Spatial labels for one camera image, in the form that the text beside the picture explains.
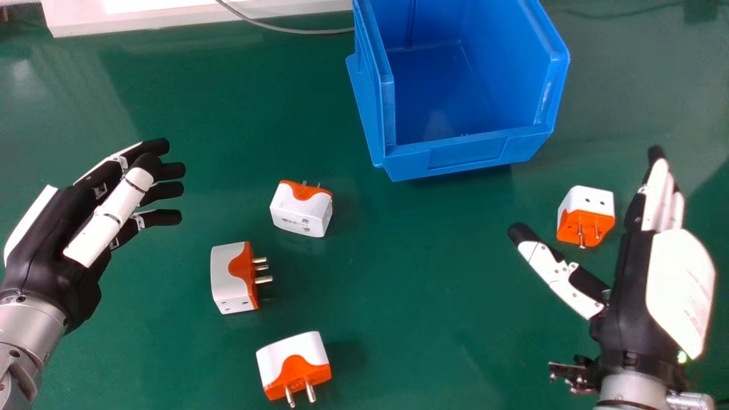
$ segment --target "blue storage box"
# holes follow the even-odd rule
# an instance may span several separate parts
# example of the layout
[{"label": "blue storage box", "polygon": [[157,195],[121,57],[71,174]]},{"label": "blue storage box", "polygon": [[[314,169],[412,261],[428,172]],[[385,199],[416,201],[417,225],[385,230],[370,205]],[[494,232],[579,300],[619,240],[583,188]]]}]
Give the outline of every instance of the blue storage box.
[{"label": "blue storage box", "polygon": [[554,130],[569,52],[537,0],[354,0],[347,67],[393,181],[528,160]]}]

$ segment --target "dark cable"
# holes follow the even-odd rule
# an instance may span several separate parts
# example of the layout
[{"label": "dark cable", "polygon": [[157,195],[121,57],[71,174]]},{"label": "dark cable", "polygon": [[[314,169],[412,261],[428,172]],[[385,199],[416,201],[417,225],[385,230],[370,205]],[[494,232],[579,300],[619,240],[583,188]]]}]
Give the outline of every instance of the dark cable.
[{"label": "dark cable", "polygon": [[230,4],[226,3],[224,0],[215,0],[220,4],[221,6],[225,7],[229,12],[233,13],[234,15],[237,15],[241,19],[247,21],[248,23],[251,23],[254,26],[266,28],[268,30],[273,31],[280,31],[282,33],[289,33],[289,34],[303,34],[307,36],[330,36],[333,34],[344,34],[344,33],[351,33],[354,31],[354,27],[349,28],[334,28],[330,30],[302,30],[298,28],[288,28],[288,27],[279,27],[274,26],[271,24],[261,23],[260,21],[253,20],[252,18],[248,17],[247,15],[243,14],[242,12],[234,9]]}]

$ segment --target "robotic hand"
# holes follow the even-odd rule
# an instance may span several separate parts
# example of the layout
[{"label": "robotic hand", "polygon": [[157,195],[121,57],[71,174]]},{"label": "robotic hand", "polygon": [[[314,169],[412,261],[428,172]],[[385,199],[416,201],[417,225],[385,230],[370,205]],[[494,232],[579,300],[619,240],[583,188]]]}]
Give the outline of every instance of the robotic hand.
[{"label": "robotic hand", "polygon": [[600,356],[550,363],[550,379],[573,393],[598,392],[595,409],[713,409],[708,395],[685,392],[683,363],[703,350],[716,272],[709,253],[682,229],[685,199],[663,150],[648,150],[650,167],[625,216],[612,290],[568,263],[523,223],[508,235],[550,289],[590,321]]},{"label": "robotic hand", "polygon": [[182,195],[181,163],[162,163],[166,139],[119,151],[59,190],[47,186],[4,249],[0,286],[0,407],[29,409],[61,338],[88,320],[101,300],[98,281],[112,251],[139,231],[177,225],[176,210],[134,213]]}]

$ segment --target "silver cylinder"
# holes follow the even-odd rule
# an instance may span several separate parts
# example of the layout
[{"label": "silver cylinder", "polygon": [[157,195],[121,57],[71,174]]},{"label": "silver cylinder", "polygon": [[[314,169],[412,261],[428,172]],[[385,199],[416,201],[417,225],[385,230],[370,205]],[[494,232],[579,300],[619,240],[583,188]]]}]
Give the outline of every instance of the silver cylinder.
[{"label": "silver cylinder", "polygon": [[603,404],[594,408],[602,409],[629,409],[628,403],[637,403],[657,410],[670,410],[666,402],[668,390],[660,380],[654,379],[645,374],[625,371],[620,374],[612,374],[605,377],[600,389],[599,403]]},{"label": "silver cylinder", "polygon": [[41,371],[66,333],[66,323],[58,308],[31,296],[0,301],[0,343],[23,350]]}]

